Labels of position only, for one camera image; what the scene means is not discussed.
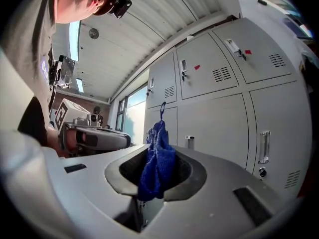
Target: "gray locker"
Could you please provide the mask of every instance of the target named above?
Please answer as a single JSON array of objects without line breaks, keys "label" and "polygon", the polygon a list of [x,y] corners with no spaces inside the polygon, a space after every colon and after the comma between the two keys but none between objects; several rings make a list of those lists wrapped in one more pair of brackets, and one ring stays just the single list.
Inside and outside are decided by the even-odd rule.
[{"label": "gray locker", "polygon": [[[236,60],[246,83],[263,81],[291,74],[292,64],[278,44],[260,27],[243,18],[213,31]],[[227,44],[235,44],[246,56],[238,56]]]},{"label": "gray locker", "polygon": [[150,67],[148,89],[151,90],[146,99],[147,108],[176,102],[176,80],[173,53],[160,58]]},{"label": "gray locker", "polygon": [[[226,57],[208,33],[176,51],[183,99],[238,85]],[[182,80],[183,73],[186,74],[185,81]]]},{"label": "gray locker", "polygon": [[[144,122],[144,142],[146,139],[146,132],[156,123],[160,121],[160,110],[146,111]],[[163,121],[165,121],[165,128],[168,131],[169,143],[177,145],[177,107],[165,109],[163,114]]]},{"label": "gray locker", "polygon": [[[296,197],[310,158],[312,129],[309,104],[298,82],[251,91],[257,123],[257,156],[253,174],[263,177],[283,198]],[[269,148],[263,148],[270,132]],[[259,164],[265,155],[268,163]]]},{"label": "gray locker", "polygon": [[194,136],[194,149],[246,168],[248,124],[241,94],[178,107],[178,145]]}]

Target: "black slot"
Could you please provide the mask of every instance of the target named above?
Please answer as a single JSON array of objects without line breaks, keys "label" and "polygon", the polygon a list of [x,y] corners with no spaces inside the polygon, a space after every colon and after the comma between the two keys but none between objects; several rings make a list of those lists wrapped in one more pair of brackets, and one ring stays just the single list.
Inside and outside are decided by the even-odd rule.
[{"label": "black slot", "polygon": [[268,210],[256,199],[248,188],[236,189],[233,192],[256,226],[271,218]]},{"label": "black slot", "polygon": [[84,168],[86,168],[87,166],[85,164],[78,164],[78,165],[71,165],[71,166],[67,166],[64,168],[64,170],[67,172],[67,173],[72,173],[72,172],[75,172],[75,171],[79,171],[79,170],[82,170]]}]

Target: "smoke detector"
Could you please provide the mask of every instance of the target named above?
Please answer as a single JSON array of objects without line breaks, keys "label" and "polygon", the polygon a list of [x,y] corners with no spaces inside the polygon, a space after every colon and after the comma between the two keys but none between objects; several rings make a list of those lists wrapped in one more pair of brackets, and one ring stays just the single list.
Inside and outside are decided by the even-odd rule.
[{"label": "smoke detector", "polygon": [[92,39],[97,39],[99,38],[99,30],[97,30],[96,28],[91,28],[90,31],[89,31],[89,36],[92,38]]}]

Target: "gray t-shirt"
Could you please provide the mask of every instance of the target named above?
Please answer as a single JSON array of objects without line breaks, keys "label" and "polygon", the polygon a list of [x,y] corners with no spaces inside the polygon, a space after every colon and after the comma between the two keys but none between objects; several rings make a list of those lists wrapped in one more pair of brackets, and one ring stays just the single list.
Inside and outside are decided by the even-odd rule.
[{"label": "gray t-shirt", "polygon": [[54,61],[51,53],[54,32],[54,0],[24,0],[7,23],[0,40],[9,61],[39,100],[45,129],[49,124],[48,73]]}]

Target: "cap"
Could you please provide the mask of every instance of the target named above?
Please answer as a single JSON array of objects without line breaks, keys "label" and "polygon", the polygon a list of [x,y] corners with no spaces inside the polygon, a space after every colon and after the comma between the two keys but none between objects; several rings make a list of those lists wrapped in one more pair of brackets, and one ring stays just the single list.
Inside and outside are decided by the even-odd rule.
[{"label": "cap", "polygon": [[113,9],[115,3],[116,0],[105,0],[104,4],[96,13],[94,13],[94,15],[100,16],[110,12]]}]

